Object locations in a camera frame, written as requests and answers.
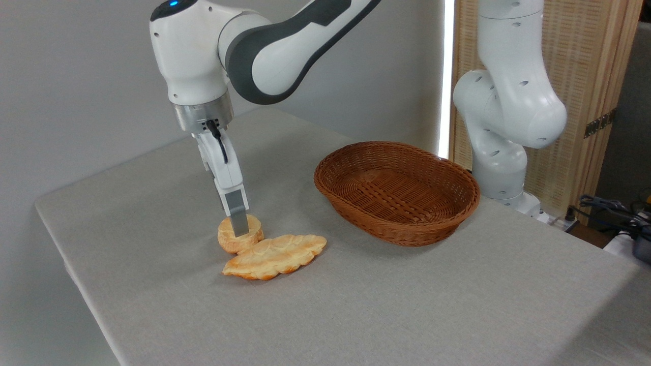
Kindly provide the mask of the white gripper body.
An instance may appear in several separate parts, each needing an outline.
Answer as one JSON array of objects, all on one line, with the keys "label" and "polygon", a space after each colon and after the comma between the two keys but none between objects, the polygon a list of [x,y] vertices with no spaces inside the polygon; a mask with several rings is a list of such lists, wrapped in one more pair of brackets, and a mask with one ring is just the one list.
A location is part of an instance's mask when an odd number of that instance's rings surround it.
[{"label": "white gripper body", "polygon": [[193,134],[204,167],[212,172],[218,192],[228,193],[238,188],[244,190],[243,176],[232,141],[223,128],[218,132],[219,138],[210,132]]}]

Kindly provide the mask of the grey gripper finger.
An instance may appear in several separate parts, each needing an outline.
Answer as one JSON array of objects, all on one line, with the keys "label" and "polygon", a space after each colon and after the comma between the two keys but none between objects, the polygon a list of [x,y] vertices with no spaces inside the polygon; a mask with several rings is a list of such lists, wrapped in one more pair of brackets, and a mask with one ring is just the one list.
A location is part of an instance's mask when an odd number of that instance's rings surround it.
[{"label": "grey gripper finger", "polygon": [[238,188],[228,192],[223,197],[223,204],[225,204],[226,215],[230,218],[235,237],[248,234],[250,231],[247,222],[248,205],[244,190]]}]

